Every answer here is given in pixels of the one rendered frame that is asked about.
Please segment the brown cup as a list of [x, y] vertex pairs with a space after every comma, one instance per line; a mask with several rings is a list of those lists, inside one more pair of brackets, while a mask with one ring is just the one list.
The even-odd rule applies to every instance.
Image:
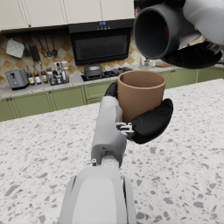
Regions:
[[133, 70], [122, 73], [117, 79], [117, 95], [122, 108], [122, 120], [131, 120], [159, 106], [165, 91], [165, 77], [160, 73]]

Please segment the dark grey cup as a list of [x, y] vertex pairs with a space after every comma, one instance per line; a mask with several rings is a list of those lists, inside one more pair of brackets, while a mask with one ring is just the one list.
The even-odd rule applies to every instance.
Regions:
[[[169, 39], [164, 28], [168, 26]], [[180, 48], [180, 33], [186, 25], [180, 8], [161, 3], [143, 9], [134, 23], [134, 39], [139, 52], [147, 59], [162, 59]]]

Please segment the black gas cooktop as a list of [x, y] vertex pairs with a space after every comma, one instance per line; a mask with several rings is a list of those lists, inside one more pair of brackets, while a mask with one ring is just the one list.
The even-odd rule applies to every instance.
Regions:
[[109, 71], [102, 69], [102, 73], [100, 75], [87, 77], [85, 74], [83, 74], [81, 76], [81, 78], [84, 81], [93, 81], [93, 80], [105, 79], [105, 78], [110, 78], [110, 77], [116, 77], [116, 76], [119, 76], [120, 74], [128, 72], [128, 71], [131, 71], [131, 68], [126, 67], [126, 66], [119, 67], [119, 68], [113, 68]]

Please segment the wooden cutting board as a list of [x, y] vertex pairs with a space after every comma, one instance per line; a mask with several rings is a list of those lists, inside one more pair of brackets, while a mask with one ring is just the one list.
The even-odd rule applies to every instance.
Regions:
[[168, 64], [168, 63], [166, 63], [166, 62], [158, 62], [157, 64], [156, 64], [156, 67], [162, 67], [162, 68], [164, 68], [164, 67], [172, 67], [172, 65], [171, 64]]

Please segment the grey pot with lid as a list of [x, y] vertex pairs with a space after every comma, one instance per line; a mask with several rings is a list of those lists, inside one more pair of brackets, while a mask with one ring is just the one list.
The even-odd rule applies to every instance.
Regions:
[[84, 67], [84, 74], [87, 77], [101, 75], [102, 67], [99, 64], [86, 65]]

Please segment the green base cabinets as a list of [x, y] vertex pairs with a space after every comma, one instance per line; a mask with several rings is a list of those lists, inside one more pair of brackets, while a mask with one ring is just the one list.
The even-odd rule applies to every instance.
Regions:
[[[220, 65], [200, 70], [170, 66], [157, 68], [155, 72], [166, 78], [165, 88], [224, 79], [224, 66]], [[40, 84], [16, 91], [0, 87], [0, 122], [100, 102], [115, 80], [116, 77], [84, 81], [78, 75], [67, 84], [55, 86]]]

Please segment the small glass jars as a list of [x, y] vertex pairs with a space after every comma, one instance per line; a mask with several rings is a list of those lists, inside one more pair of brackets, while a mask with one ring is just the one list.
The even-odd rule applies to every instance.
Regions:
[[151, 59], [146, 59], [143, 55], [140, 55], [140, 67], [141, 68], [148, 68], [148, 67], [155, 67], [156, 61]]

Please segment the black rack of condiment jars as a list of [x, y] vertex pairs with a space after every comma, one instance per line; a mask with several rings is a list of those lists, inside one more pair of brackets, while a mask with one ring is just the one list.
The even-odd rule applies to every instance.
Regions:
[[69, 82], [68, 64], [66, 61], [56, 62], [54, 68], [48, 67], [46, 74], [51, 86]]

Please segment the dark bottle with white label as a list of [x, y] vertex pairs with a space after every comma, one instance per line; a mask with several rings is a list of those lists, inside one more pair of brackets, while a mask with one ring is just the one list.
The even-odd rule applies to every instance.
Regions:
[[48, 83], [48, 79], [47, 79], [47, 76], [46, 76], [46, 72], [45, 72], [45, 70], [43, 68], [42, 62], [39, 62], [39, 65], [40, 65], [42, 80], [43, 80], [44, 83]]
[[35, 85], [35, 80], [34, 80], [34, 78], [32, 76], [32, 73], [31, 73], [28, 65], [25, 65], [25, 66], [26, 66], [27, 76], [28, 76], [28, 80], [30, 82], [30, 85], [34, 86]]
[[42, 82], [41, 82], [39, 73], [38, 73], [38, 71], [35, 67], [35, 63], [32, 64], [32, 67], [33, 67], [33, 73], [34, 73], [35, 81], [36, 81], [37, 85], [40, 85]]

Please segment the black range hood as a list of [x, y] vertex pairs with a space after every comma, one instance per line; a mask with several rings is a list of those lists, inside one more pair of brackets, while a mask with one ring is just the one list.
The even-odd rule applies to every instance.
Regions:
[[75, 64], [126, 59], [133, 24], [133, 18], [70, 24]]

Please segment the black hanging spoon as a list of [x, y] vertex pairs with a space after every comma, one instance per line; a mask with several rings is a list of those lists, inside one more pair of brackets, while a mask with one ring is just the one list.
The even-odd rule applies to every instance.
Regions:
[[54, 42], [53, 42], [53, 35], [51, 34], [51, 38], [52, 38], [52, 55], [53, 56], [57, 56], [58, 55], [58, 51], [55, 49], [55, 46], [54, 46]]
[[47, 55], [47, 57], [52, 57], [53, 54], [48, 47], [47, 40], [46, 40], [46, 35], [44, 35], [44, 37], [45, 37], [45, 43], [46, 43], [46, 47], [47, 47], [46, 55]]

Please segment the silver toaster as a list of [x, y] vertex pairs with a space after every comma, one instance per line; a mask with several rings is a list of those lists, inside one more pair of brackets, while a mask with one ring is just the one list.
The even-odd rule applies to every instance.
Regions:
[[26, 88], [29, 85], [29, 81], [24, 69], [7, 71], [5, 75], [12, 90]]

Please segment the black hanging spatula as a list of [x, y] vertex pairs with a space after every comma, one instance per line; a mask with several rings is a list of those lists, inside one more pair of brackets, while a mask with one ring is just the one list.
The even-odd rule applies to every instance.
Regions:
[[39, 51], [37, 46], [33, 43], [32, 38], [29, 38], [29, 41], [30, 41], [29, 49], [30, 49], [32, 59], [34, 61], [40, 61], [40, 56], [39, 56]]

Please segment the white quilted pot holder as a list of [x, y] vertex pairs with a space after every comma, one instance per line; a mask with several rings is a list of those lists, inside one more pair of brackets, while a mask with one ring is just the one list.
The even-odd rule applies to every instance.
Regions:
[[23, 56], [24, 49], [25, 47], [21, 43], [14, 41], [12, 38], [7, 42], [6, 52], [11, 56], [21, 58]]

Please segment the cream wall cabinets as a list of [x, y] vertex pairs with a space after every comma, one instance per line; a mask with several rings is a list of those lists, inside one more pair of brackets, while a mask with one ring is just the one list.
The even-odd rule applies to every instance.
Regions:
[[134, 0], [0, 0], [0, 32], [134, 17]]

